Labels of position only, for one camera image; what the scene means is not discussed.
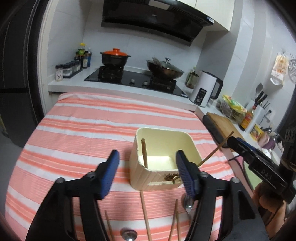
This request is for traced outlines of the person's right hand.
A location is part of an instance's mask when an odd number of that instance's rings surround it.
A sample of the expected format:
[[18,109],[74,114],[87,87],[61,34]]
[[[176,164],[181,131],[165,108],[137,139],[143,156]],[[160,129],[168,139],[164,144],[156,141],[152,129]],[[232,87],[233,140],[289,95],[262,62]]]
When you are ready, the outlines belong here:
[[273,219],[266,226],[266,231],[269,238],[273,238],[295,210],[295,197],[290,204],[287,204],[285,201],[271,197],[266,191],[262,191],[262,184],[262,182],[259,183],[254,189],[252,200],[257,206],[272,213]]

